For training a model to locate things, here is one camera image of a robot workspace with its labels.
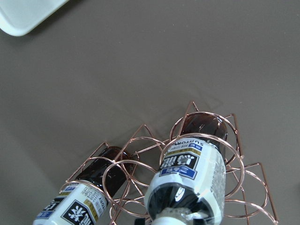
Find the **rose gold wire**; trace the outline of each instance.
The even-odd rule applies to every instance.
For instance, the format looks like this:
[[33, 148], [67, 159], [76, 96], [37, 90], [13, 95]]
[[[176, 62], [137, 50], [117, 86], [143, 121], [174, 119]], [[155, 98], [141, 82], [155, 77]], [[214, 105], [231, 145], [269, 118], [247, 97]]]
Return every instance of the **rose gold wire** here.
[[227, 116], [225, 116], [226, 119], [233, 117], [233, 122], [234, 122], [234, 133], [236, 135], [236, 139], [237, 139], [237, 144], [238, 144], [238, 149], [237, 151], [240, 152], [240, 157], [243, 159], [244, 158], [244, 151], [241, 145], [241, 140], [240, 140], [240, 129], [239, 129], [239, 124], [238, 124], [238, 119], [237, 116], [234, 113], [231, 113]]
[[237, 186], [228, 194], [225, 195], [225, 198], [230, 198], [231, 196], [233, 196], [241, 187], [243, 181], [244, 181], [244, 177], [245, 177], [245, 169], [244, 169], [244, 163], [242, 161], [242, 159], [240, 158], [239, 153], [236, 151], [236, 149], [234, 147], [232, 147], [228, 142], [224, 141], [223, 139], [216, 137], [214, 135], [209, 135], [209, 134], [204, 134], [204, 133], [190, 133], [190, 134], [185, 134], [185, 135], [180, 135], [177, 136], [175, 139], [173, 139], [172, 141], [170, 141], [165, 148], [163, 149], [162, 153], [160, 154], [160, 159], [159, 159], [159, 163], [162, 163], [163, 157], [165, 155], [165, 153], [167, 152], [167, 150], [171, 147], [171, 145], [173, 143], [175, 143], [179, 138], [186, 138], [186, 137], [204, 137], [204, 138], [208, 138], [208, 139], [212, 139], [214, 141], [219, 142], [220, 144], [223, 144], [224, 146], [226, 146], [237, 158], [240, 167], [241, 167], [241, 173], [240, 173], [240, 179], [239, 182], [237, 184]]
[[[131, 160], [131, 159], [126, 159], [126, 160], [121, 160], [121, 161], [115, 162], [115, 163], [112, 164], [112, 165], [109, 165], [109, 166], [107, 167], [107, 169], [105, 170], [104, 174], [103, 174], [102, 183], [105, 184], [105, 179], [106, 179], [107, 173], [108, 173], [108, 171], [109, 171], [112, 167], [114, 167], [114, 166], [116, 166], [116, 165], [118, 165], [118, 164], [125, 164], [125, 163], [137, 164], [137, 165], [143, 166], [143, 167], [145, 167], [145, 168], [151, 170], [153, 173], [156, 173], [156, 170], [155, 170], [155, 169], [153, 169], [151, 166], [149, 166], [149, 165], [147, 165], [147, 164], [145, 164], [145, 163], [142, 163], [142, 162], [139, 162], [139, 161], [135, 161], [135, 160]], [[114, 204], [115, 206], [117, 206], [120, 210], [122, 210], [122, 211], [124, 211], [124, 212], [126, 212], [126, 213], [128, 213], [128, 214], [130, 214], [130, 215], [132, 215], [132, 216], [135, 216], [135, 217], [145, 217], [144, 214], [131, 212], [131, 211], [125, 209], [125, 208], [124, 208], [124, 205], [120, 205], [119, 202], [122, 202], [122, 201], [124, 200], [124, 196], [123, 196], [123, 195], [122, 195], [122, 197], [120, 198], [120, 201], [117, 202], [117, 201], [115, 201], [115, 200], [109, 195], [109, 193], [107, 192], [107, 188], [106, 188], [105, 185], [103, 186], [103, 189], [104, 189], [105, 195], [107, 196], [107, 199], [108, 199], [112, 204]]]
[[264, 179], [264, 183], [265, 183], [265, 185], [266, 185], [266, 188], [267, 188], [267, 190], [268, 190], [269, 200], [270, 200], [271, 208], [272, 208], [272, 211], [273, 211], [274, 219], [277, 221], [277, 224], [278, 224], [278, 223], [279, 223], [278, 214], [277, 214], [276, 207], [275, 207], [275, 204], [274, 204], [273, 196], [272, 196], [272, 194], [271, 194], [271, 192], [270, 192], [269, 184], [268, 184], [268, 182], [267, 182], [266, 172], [265, 172], [265, 169], [264, 169], [262, 163], [257, 162], [257, 163], [249, 164], [249, 165], [247, 165], [247, 168], [248, 168], [248, 167], [255, 166], [255, 165], [259, 165], [260, 168], [261, 168], [261, 170], [262, 170], [262, 176], [263, 176], [263, 179]]
[[100, 144], [100, 145], [92, 152], [92, 154], [84, 161], [84, 163], [82, 163], [82, 164], [75, 170], [75, 172], [72, 173], [72, 175], [66, 180], [66, 182], [69, 182], [69, 181], [75, 176], [75, 174], [78, 173], [78, 171], [79, 171], [80, 169], [83, 169], [83, 167], [85, 166], [85, 164], [90, 160], [90, 158], [91, 158], [93, 155], [96, 154], [96, 152], [97, 152], [101, 147], [103, 147], [103, 145], [105, 145], [107, 148], [109, 147], [108, 143], [106, 143], [106, 142], [101, 143], [101, 144]]
[[[233, 173], [234, 176], [235, 176], [235, 178], [236, 178], [236, 180], [238, 181], [238, 178], [236, 177], [236, 175], [235, 175], [234, 172], [235, 172], [235, 171], [240, 171], [240, 168], [229, 167], [228, 169], [230, 170], [228, 173]], [[263, 185], [263, 187], [264, 187], [264, 189], [265, 189], [265, 192], [266, 192], [266, 197], [265, 197], [265, 200], [264, 200], [262, 206], [260, 206], [260, 207], [265, 208], [265, 206], [266, 206], [267, 203], [268, 203], [268, 199], [269, 199], [269, 192], [268, 192], [268, 190], [267, 190], [266, 184], [265, 184], [265, 183], [263, 182], [263, 180], [261, 180], [255, 173], [253, 173], [253, 172], [251, 172], [251, 171], [249, 171], [249, 170], [245, 170], [245, 172], [246, 172], [246, 174], [248, 174], [248, 175], [254, 177], [256, 180], [258, 180], [258, 181]], [[243, 197], [244, 197], [244, 201], [245, 201], [245, 200], [246, 200], [246, 197], [245, 197], [245, 191], [244, 191], [244, 188], [243, 188], [242, 192], [243, 192]], [[249, 214], [246, 212], [245, 215], [239, 215], [239, 216], [224, 215], [224, 216], [230, 217], [230, 218], [249, 218], [249, 217], [251, 217], [251, 216], [256, 215], [258, 212], [259, 212], [259, 210], [254, 211], [254, 212], [249, 213]]]
[[[238, 179], [238, 177], [236, 176], [236, 174], [234, 172], [233, 172], [233, 176], [234, 176], [235, 180], [237, 182], [239, 182], [239, 179]], [[240, 189], [242, 191], [243, 200], [246, 201], [246, 194], [245, 194], [245, 190], [244, 190], [243, 186], [241, 186]], [[248, 214], [247, 205], [244, 205], [244, 208], [245, 208], [245, 213]], [[250, 219], [249, 219], [249, 217], [247, 217], [247, 225], [250, 225]]]
[[[188, 112], [190, 111], [190, 108], [194, 106], [194, 108], [196, 109], [196, 112], [193, 112], [193, 113], [190, 113], [188, 114]], [[172, 140], [173, 139], [173, 133], [175, 131], [175, 128], [177, 127], [177, 125], [180, 123], [180, 128], [179, 128], [179, 131], [178, 131], [178, 134], [176, 135], [177, 137], [180, 136], [181, 132], [182, 132], [182, 129], [183, 129], [183, 125], [184, 125], [184, 122], [187, 118], [187, 116], [189, 115], [194, 115], [194, 114], [208, 114], [208, 115], [212, 115], [212, 116], [215, 116], [217, 118], [220, 118], [221, 120], [223, 120], [233, 131], [234, 135], [235, 135], [235, 139], [236, 139], [236, 151], [239, 152], [241, 158], [243, 159], [244, 156], [242, 154], [242, 151], [241, 151], [241, 144], [240, 144], [240, 139], [239, 139], [239, 130], [238, 130], [238, 127], [237, 127], [237, 118], [235, 116], [234, 113], [232, 114], [229, 114], [227, 115], [226, 117], [222, 117], [218, 114], [215, 114], [215, 113], [211, 113], [211, 112], [200, 112], [196, 106], [196, 104], [193, 102], [193, 101], [190, 101], [188, 106], [187, 106], [187, 109], [185, 111], [185, 114], [182, 118], [180, 118], [172, 127], [171, 129], [171, 132], [170, 132], [170, 138], [169, 140]], [[233, 119], [234, 119], [234, 125], [227, 119], [229, 117], [233, 116]], [[227, 162], [228, 163], [231, 163], [233, 160], [235, 159], [235, 156], [233, 155]]]
[[225, 199], [225, 203], [240, 203], [240, 204], [245, 204], [245, 205], [248, 205], [248, 206], [252, 206], [252, 207], [258, 209], [259, 211], [261, 211], [267, 217], [269, 217], [269, 219], [273, 222], [274, 225], [278, 224], [278, 220], [276, 220], [267, 210], [263, 209], [261, 206], [256, 205], [254, 203], [241, 201], [241, 200], [238, 200], [238, 199]]
[[[150, 137], [145, 137], [145, 136], [141, 136], [141, 137], [136, 137], [137, 134], [141, 131], [142, 128], [145, 128], [146, 131], [149, 133]], [[162, 148], [161, 148], [161, 145], [165, 145], [164, 142], [154, 138], [153, 134], [151, 133], [150, 129], [148, 128], [147, 125], [143, 124], [141, 125], [136, 131], [135, 133], [132, 135], [132, 137], [127, 141], [127, 143], [123, 146], [120, 154], [129, 146], [130, 143], [134, 142], [134, 141], [137, 141], [137, 140], [152, 140], [154, 141], [156, 144], [150, 146], [150, 147], [147, 147], [145, 149], [142, 149], [140, 151], [136, 151], [135, 153], [131, 154], [130, 156], [137, 156], [138, 157], [138, 160], [139, 160], [139, 154], [141, 153], [144, 153], [148, 150], [151, 150], [155, 147], [158, 147], [160, 149], [160, 151], [162, 151]], [[132, 163], [132, 164], [135, 164], [134, 166], [134, 169], [131, 173], [128, 173], [128, 171], [125, 169], [125, 166], [124, 164], [126, 163]], [[133, 183], [133, 185], [135, 186], [136, 190], [139, 192], [139, 194], [141, 195], [140, 197], [138, 198], [135, 198], [134, 201], [133, 200], [129, 200], [129, 199], [126, 199], [125, 198], [125, 195], [123, 194], [122, 197], [120, 199], [113, 199], [111, 196], [109, 196], [109, 193], [107, 192], [107, 189], [106, 189], [106, 186], [104, 185], [103, 189], [104, 189], [104, 192], [105, 192], [105, 195], [107, 196], [107, 199], [112, 203], [112, 206], [113, 206], [113, 209], [114, 210], [114, 214], [111, 215], [111, 212], [112, 210], [110, 210], [110, 216], [111, 216], [111, 222], [110, 224], [112, 223], [115, 223], [115, 220], [118, 218], [118, 216], [120, 215], [120, 212], [121, 211], [124, 211], [126, 213], [128, 213], [129, 215], [132, 215], [132, 216], [135, 216], [135, 217], [149, 217], [148, 214], [140, 214], [140, 213], [134, 213], [134, 212], [131, 212], [127, 209], [125, 209], [125, 206], [127, 204], [127, 202], [134, 202], [134, 203], [137, 203], [137, 199], [140, 199], [140, 198], [143, 198], [144, 197], [144, 194], [143, 192], [140, 190], [140, 188], [137, 186], [137, 184], [141, 185], [141, 186], [144, 186], [144, 187], [148, 187], [149, 185], [148, 184], [145, 184], [145, 183], [142, 183], [140, 182], [138, 179], [136, 179], [134, 177], [134, 172], [135, 172], [135, 169], [136, 167], [139, 165], [139, 166], [144, 166], [148, 169], [150, 169], [151, 171], [153, 171], [154, 173], [156, 172], [156, 170], [147, 165], [147, 164], [144, 164], [144, 163], [141, 163], [139, 161], [136, 161], [136, 160], [121, 160], [121, 161], [118, 161], [118, 162], [114, 162], [113, 164], [111, 164], [110, 166], [107, 167], [107, 169], [105, 170], [104, 174], [103, 174], [103, 177], [102, 177], [102, 182], [103, 184], [105, 184], [105, 179], [106, 179], [106, 176], [107, 176], [107, 173], [108, 171], [114, 167], [114, 166], [119, 166], [122, 168], [122, 171], [124, 172], [126, 178], [127, 178], [127, 186], [126, 186], [126, 189], [129, 189], [130, 187], [130, 183]]]
[[[228, 142], [224, 141], [223, 139], [220, 139], [216, 136], [213, 136], [213, 135], [208, 135], [208, 134], [202, 134], [202, 133], [193, 133], [193, 134], [186, 134], [186, 135], [180, 135], [182, 129], [183, 129], [183, 125], [184, 125], [184, 121], [186, 119], [186, 117], [190, 114], [188, 114], [188, 111], [190, 110], [191, 107], [194, 107], [196, 112], [194, 113], [206, 113], [206, 114], [209, 114], [209, 115], [214, 115], [214, 116], [217, 116], [219, 117], [220, 119], [224, 120], [228, 125], [229, 127], [233, 130], [235, 136], [236, 136], [236, 142], [237, 142], [237, 146], [236, 146], [236, 149], [234, 149]], [[233, 117], [233, 122], [234, 122], [234, 125], [232, 123], [229, 122], [229, 120], [227, 118], [230, 118], [230, 117]], [[179, 134], [175, 137], [175, 139], [173, 140], [173, 133], [174, 133], [174, 130], [176, 128], [176, 126], [180, 124], [180, 129], [179, 129]], [[150, 134], [151, 137], [135, 137], [138, 132], [142, 129], [142, 128], [145, 128], [147, 130], [147, 132]], [[128, 142], [123, 146], [122, 150], [120, 151], [120, 153], [115, 157], [114, 160], [109, 160], [107, 158], [104, 158], [104, 157], [92, 157], [93, 155], [96, 154], [96, 152], [103, 146], [105, 145], [106, 147], [109, 147], [109, 145], [107, 143], [102, 143], [85, 161], [84, 163], [67, 179], [66, 181], [66, 184], [63, 185], [63, 187], [61, 188], [60, 191], [62, 191], [62, 189], [67, 186], [68, 184], [70, 183], [82, 183], [82, 184], [86, 184], [86, 185], [89, 185], [89, 186], [92, 186], [96, 189], [98, 189], [102, 194], [105, 195], [105, 197], [107, 198], [108, 201], [111, 202], [112, 206], [110, 208], [110, 217], [111, 217], [111, 221], [110, 221], [110, 225], [117, 225], [117, 223], [115, 222], [116, 219], [119, 217], [120, 213], [123, 211], [125, 213], [128, 213], [129, 215], [132, 215], [134, 217], [143, 217], [143, 218], [146, 218], [146, 221], [149, 221], [151, 220], [151, 218], [149, 217], [149, 214], [146, 213], [146, 214], [139, 214], [139, 213], [134, 213], [134, 212], [131, 212], [127, 209], [125, 209], [124, 207], [126, 206], [126, 204], [128, 203], [136, 203], [136, 204], [139, 204], [141, 206], [144, 206], [144, 204], [142, 202], [139, 202], [138, 200], [139, 199], [142, 199], [144, 198], [144, 195], [143, 195], [143, 192], [139, 189], [139, 187], [136, 185], [136, 184], [139, 184], [141, 186], [144, 186], [144, 187], [148, 187], [149, 185], [148, 184], [145, 184], [145, 183], [142, 183], [140, 182], [138, 179], [136, 179], [134, 177], [134, 172], [136, 170], [136, 167], [139, 165], [139, 166], [142, 166], [142, 167], [145, 167], [149, 170], [151, 170], [153, 173], [156, 173], [156, 170], [151, 167], [150, 165], [148, 164], [145, 164], [145, 163], [142, 163], [139, 161], [139, 154], [141, 153], [145, 153], [155, 147], [158, 147], [161, 151], [161, 155], [160, 155], [160, 163], [162, 161], [162, 158], [165, 154], [165, 152], [167, 151], [167, 149], [172, 145], [172, 143], [174, 143], [176, 140], [178, 140], [178, 138], [184, 138], [184, 137], [191, 137], [191, 136], [198, 136], [198, 137], [205, 137], [205, 138], [209, 138], [209, 139], [212, 139], [212, 140], [215, 140], [215, 141], [218, 141], [219, 143], [223, 144], [225, 147], [229, 148], [231, 150], [231, 152], [233, 152], [233, 156], [230, 160], [227, 161], [227, 167], [226, 167], [226, 173], [233, 173], [234, 176], [235, 176], [235, 179], [237, 181], [237, 185], [236, 187], [231, 191], [229, 192], [226, 196], [225, 196], [225, 202], [226, 203], [240, 203], [240, 204], [243, 204], [244, 207], [245, 207], [245, 215], [241, 215], [241, 216], [231, 216], [231, 215], [225, 215], [227, 217], [232, 217], [232, 218], [247, 218], [247, 224], [249, 225], [249, 218], [255, 214], [257, 214], [258, 212], [263, 212], [265, 215], [267, 215], [272, 221], [274, 224], [278, 224], [279, 220], [278, 220], [278, 216], [277, 216], [277, 212], [275, 210], [275, 205], [274, 205], [274, 202], [273, 202], [273, 199], [272, 199], [272, 196], [270, 194], [270, 190], [269, 190], [269, 186], [267, 184], [267, 181], [266, 181], [266, 175], [265, 175], [265, 171], [264, 171], [264, 168], [262, 166], [261, 163], [254, 163], [254, 164], [250, 164], [250, 165], [247, 165], [247, 166], [244, 166], [243, 165], [243, 161], [242, 159], [244, 158], [244, 154], [243, 154], [243, 151], [242, 151], [242, 147], [241, 147], [241, 141], [240, 141], [240, 133], [239, 133], [239, 128], [238, 128], [238, 123], [237, 123], [237, 119], [236, 119], [236, 116], [234, 113], [232, 114], [229, 114], [227, 115], [226, 117], [222, 117], [222, 116], [219, 116], [217, 114], [214, 114], [214, 113], [210, 113], [210, 112], [199, 112], [196, 104], [191, 101], [186, 109], [186, 112], [185, 112], [185, 115], [184, 117], [180, 118], [175, 124], [174, 126], [172, 127], [171, 129], [171, 133], [170, 133], [170, 139], [169, 140], [165, 140], [165, 141], [160, 141], [158, 139], [155, 139], [152, 135], [152, 133], [150, 132], [149, 128], [147, 127], [147, 125], [143, 124], [141, 125], [137, 131], [133, 134], [133, 136], [128, 140]], [[122, 153], [124, 152], [124, 150], [126, 149], [126, 147], [134, 142], [134, 141], [137, 141], [137, 140], [143, 140], [143, 139], [149, 139], [149, 140], [153, 140], [156, 144], [150, 146], [150, 147], [147, 147], [145, 149], [142, 149], [140, 151], [136, 151], [135, 153], [131, 154], [130, 156], [137, 156], [137, 161], [136, 160], [120, 160], [120, 161], [117, 161], [120, 156], [122, 156]], [[83, 170], [83, 168], [85, 167], [85, 165], [90, 161], [90, 160], [95, 160], [97, 158], [104, 158], [104, 159], [107, 159], [109, 160], [112, 164], [109, 165], [107, 167], [107, 169], [105, 170], [104, 172], [104, 175], [102, 177], [102, 182], [103, 182], [103, 190], [101, 190], [100, 188], [98, 188], [97, 186], [95, 186], [94, 184], [88, 182], [88, 181], [85, 181], [85, 180], [74, 180], [74, 181], [71, 181], [71, 179], [80, 171]], [[233, 167], [229, 167], [229, 163], [232, 162], [235, 158], [237, 158], [239, 164], [240, 164], [240, 168], [233, 168]], [[131, 173], [129, 173], [126, 169], [125, 169], [125, 166], [124, 164], [126, 163], [132, 163], [132, 164], [135, 164], [133, 170]], [[262, 170], [262, 173], [263, 173], [263, 176], [264, 176], [264, 182], [258, 177], [256, 176], [254, 173], [250, 174], [251, 172], [248, 171], [248, 170], [245, 170], [245, 168], [248, 168], [248, 167], [251, 167], [251, 166], [255, 166], [255, 165], [259, 165], [261, 167], [261, 170]], [[105, 186], [105, 178], [107, 176], [107, 173], [108, 171], [113, 168], [114, 166], [118, 166], [125, 174], [126, 176], [126, 179], [127, 179], [127, 185], [125, 187], [125, 190], [121, 196], [121, 198], [119, 199], [113, 199], [111, 196], [109, 196], [108, 192], [107, 192], [107, 188]], [[241, 171], [240, 172], [240, 178], [238, 178], [236, 175], [235, 175], [235, 171]], [[242, 186], [242, 183], [244, 181], [244, 177], [245, 177], [245, 174], [250, 174], [251, 176], [253, 176], [255, 179], [259, 180], [265, 187], [265, 190], [266, 190], [266, 196], [267, 198], [269, 197], [269, 200], [270, 200], [270, 204], [271, 204], [271, 207], [272, 207], [272, 210], [273, 210], [273, 215], [274, 217], [266, 210], [264, 209], [265, 207], [265, 202], [262, 204], [262, 206], [259, 206], [257, 204], [254, 204], [254, 203], [250, 203], [250, 202], [246, 202], [246, 195], [245, 195], [245, 191], [244, 191], [244, 188]], [[128, 195], [129, 193], [129, 189], [130, 189], [130, 183], [133, 183], [133, 185], [135, 186], [135, 188], [137, 189], [137, 191], [139, 192], [139, 194], [141, 195], [140, 197], [137, 197], [135, 199], [128, 199], [126, 198], [126, 196]], [[238, 200], [238, 199], [229, 199], [231, 196], [233, 196], [234, 194], [236, 194], [236, 192], [241, 189], [242, 190], [242, 193], [243, 193], [243, 199], [244, 201], [241, 201], [241, 200]], [[256, 208], [257, 210], [253, 213], [248, 213], [248, 210], [247, 210], [247, 206], [251, 206], [251, 207], [254, 207]]]

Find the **gray countertop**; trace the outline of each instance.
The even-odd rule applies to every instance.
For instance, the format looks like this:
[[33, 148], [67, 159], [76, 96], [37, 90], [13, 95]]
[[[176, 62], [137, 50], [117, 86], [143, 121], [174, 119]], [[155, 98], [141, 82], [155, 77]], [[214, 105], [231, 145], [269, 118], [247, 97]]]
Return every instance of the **gray countertop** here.
[[298, 224], [299, 1], [74, 0], [0, 49], [3, 224], [31, 224], [99, 143], [142, 123], [167, 137], [190, 100], [237, 115], [245, 161]]

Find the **plastic bottle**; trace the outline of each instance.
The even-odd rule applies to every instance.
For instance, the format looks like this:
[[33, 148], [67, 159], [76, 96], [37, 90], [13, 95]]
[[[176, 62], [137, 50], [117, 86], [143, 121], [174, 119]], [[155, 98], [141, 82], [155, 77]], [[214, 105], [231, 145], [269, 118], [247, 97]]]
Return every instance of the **plastic bottle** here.
[[[121, 148], [111, 146], [105, 148], [99, 156], [114, 159]], [[122, 159], [129, 159], [126, 152]], [[111, 163], [105, 159], [96, 159], [85, 168], [76, 180], [85, 180], [102, 188], [102, 176]], [[127, 171], [132, 170], [131, 164], [125, 164]], [[107, 173], [106, 187], [113, 196], [126, 181], [124, 172], [114, 166]], [[96, 188], [81, 183], [71, 183], [46, 206], [33, 221], [33, 225], [94, 225], [106, 210], [108, 201]]]
[[[189, 133], [227, 138], [226, 124], [204, 113], [187, 116], [181, 135]], [[224, 151], [218, 142], [195, 136], [170, 146], [144, 201], [152, 225], [218, 225], [224, 197]]]

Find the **white tray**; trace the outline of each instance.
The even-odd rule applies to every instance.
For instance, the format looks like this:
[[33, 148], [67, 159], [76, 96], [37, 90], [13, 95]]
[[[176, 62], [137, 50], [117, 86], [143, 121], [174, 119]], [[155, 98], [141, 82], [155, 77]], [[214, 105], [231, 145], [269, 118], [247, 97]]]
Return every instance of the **white tray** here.
[[27, 34], [68, 0], [0, 0], [0, 28], [7, 34]]

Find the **bottle label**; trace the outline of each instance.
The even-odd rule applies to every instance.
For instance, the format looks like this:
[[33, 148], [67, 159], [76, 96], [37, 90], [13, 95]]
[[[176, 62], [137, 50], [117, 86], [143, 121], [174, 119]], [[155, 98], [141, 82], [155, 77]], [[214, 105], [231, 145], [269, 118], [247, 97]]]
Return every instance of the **bottle label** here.
[[101, 192], [72, 183], [37, 215], [33, 224], [51, 220], [60, 225], [94, 225], [105, 210], [106, 199]]
[[178, 173], [181, 176], [195, 179], [199, 156], [201, 155], [203, 143], [199, 140], [185, 143], [176, 142], [166, 153], [164, 161], [161, 164], [159, 176]]
[[[221, 221], [225, 197], [225, 165], [222, 155], [210, 143], [197, 138], [181, 138], [166, 152], [145, 195], [145, 205], [154, 189], [167, 183], [189, 187], [211, 206], [215, 224]], [[176, 196], [180, 199], [180, 189]]]

